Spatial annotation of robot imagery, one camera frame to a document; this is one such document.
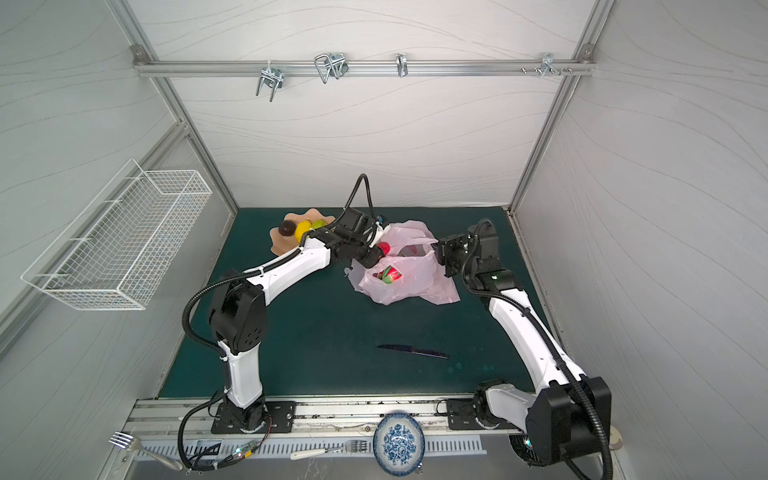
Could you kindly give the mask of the red yellow peach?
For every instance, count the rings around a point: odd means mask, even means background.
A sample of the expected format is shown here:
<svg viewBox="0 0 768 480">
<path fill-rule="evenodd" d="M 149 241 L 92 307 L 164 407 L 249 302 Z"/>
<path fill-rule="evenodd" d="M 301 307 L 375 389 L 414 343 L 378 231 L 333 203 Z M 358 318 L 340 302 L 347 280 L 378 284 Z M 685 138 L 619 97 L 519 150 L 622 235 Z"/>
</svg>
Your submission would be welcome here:
<svg viewBox="0 0 768 480">
<path fill-rule="evenodd" d="M 387 256 L 391 251 L 391 247 L 387 242 L 379 242 L 377 247 L 381 250 L 381 253 L 384 256 Z"/>
</svg>

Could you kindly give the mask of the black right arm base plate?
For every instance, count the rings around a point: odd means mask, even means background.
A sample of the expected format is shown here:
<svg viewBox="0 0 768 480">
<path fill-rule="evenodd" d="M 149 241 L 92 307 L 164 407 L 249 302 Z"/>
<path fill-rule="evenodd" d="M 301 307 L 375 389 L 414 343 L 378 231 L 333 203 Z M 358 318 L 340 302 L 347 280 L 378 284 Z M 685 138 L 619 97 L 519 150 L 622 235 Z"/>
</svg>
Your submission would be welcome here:
<svg viewBox="0 0 768 480">
<path fill-rule="evenodd" d="M 445 417 L 450 431 L 510 431 L 521 430 L 505 420 L 487 420 L 478 417 L 471 398 L 447 398 L 438 401 L 435 413 Z"/>
</svg>

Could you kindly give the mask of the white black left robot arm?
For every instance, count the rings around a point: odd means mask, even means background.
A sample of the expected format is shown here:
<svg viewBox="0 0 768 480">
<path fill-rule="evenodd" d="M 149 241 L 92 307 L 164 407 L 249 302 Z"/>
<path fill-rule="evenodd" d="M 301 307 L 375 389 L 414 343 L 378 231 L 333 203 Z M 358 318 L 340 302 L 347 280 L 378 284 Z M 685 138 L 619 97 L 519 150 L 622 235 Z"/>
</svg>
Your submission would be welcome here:
<svg viewBox="0 0 768 480">
<path fill-rule="evenodd" d="M 298 226 L 298 244 L 287 253 L 231 278 L 217 292 L 209 324 L 225 365 L 225 412 L 238 427 L 254 431 L 266 416 L 260 379 L 259 348 L 268 325 L 268 306 L 305 277 L 339 260 L 373 266 L 383 258 L 377 246 L 383 220 L 355 208 L 345 209 L 328 225 Z"/>
</svg>

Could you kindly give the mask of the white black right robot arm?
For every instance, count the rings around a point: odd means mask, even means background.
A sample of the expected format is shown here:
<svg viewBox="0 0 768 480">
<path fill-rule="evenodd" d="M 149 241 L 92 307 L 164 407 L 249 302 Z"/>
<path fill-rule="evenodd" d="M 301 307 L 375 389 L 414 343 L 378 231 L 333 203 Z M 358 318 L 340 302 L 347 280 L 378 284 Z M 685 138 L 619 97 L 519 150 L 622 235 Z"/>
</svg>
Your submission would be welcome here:
<svg viewBox="0 0 768 480">
<path fill-rule="evenodd" d="M 613 478 L 612 393 L 602 378 L 588 376 L 565 353 L 539 318 L 522 284 L 502 264 L 493 223 L 482 219 L 463 234 L 439 240 L 434 250 L 446 277 L 459 279 L 486 305 L 534 387 L 525 392 L 506 381 L 483 383 L 473 399 L 477 423 L 487 429 L 503 423 L 519 429 L 510 444 L 529 466 L 563 463 L 584 479 L 575 461 L 596 454 L 602 478 Z"/>
</svg>

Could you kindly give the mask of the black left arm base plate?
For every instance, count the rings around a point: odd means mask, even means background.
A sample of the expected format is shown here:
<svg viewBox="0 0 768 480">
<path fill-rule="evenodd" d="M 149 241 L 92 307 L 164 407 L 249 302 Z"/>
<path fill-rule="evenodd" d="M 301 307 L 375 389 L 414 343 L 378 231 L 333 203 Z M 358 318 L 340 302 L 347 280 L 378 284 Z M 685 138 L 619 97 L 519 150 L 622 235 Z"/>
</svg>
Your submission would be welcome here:
<svg viewBox="0 0 768 480">
<path fill-rule="evenodd" d="M 294 401 L 257 401 L 240 408 L 225 399 L 214 415 L 213 434 L 290 433 L 293 428 Z"/>
</svg>

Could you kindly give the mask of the red dragon fruit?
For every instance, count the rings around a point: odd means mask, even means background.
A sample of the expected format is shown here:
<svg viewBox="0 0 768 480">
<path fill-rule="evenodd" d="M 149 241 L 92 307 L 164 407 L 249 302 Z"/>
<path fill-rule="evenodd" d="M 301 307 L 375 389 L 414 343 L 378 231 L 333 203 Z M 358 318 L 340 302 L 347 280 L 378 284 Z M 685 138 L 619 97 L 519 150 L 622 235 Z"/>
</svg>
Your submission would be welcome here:
<svg viewBox="0 0 768 480">
<path fill-rule="evenodd" d="M 385 284 L 392 284 L 402 278 L 402 273 L 394 266 L 386 266 L 383 270 L 374 273 L 373 276 Z"/>
</svg>

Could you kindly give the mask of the pink plastic bag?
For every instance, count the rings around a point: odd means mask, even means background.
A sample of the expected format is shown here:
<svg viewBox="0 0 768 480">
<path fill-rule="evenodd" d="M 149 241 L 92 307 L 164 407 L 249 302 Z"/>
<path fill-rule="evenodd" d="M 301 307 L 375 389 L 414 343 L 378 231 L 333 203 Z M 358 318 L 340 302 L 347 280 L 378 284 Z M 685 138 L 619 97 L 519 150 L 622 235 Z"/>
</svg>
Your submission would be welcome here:
<svg viewBox="0 0 768 480">
<path fill-rule="evenodd" d="M 435 305 L 456 303 L 460 300 L 453 279 L 444 275 L 444 267 L 438 264 L 434 245 L 437 239 L 421 221 L 408 220 L 391 223 L 377 239 L 387 242 L 391 251 L 372 268 L 365 268 L 352 261 L 346 269 L 346 277 L 352 288 L 381 305 L 411 297 L 420 297 Z M 386 266 L 394 266 L 402 278 L 385 284 L 373 276 Z"/>
</svg>

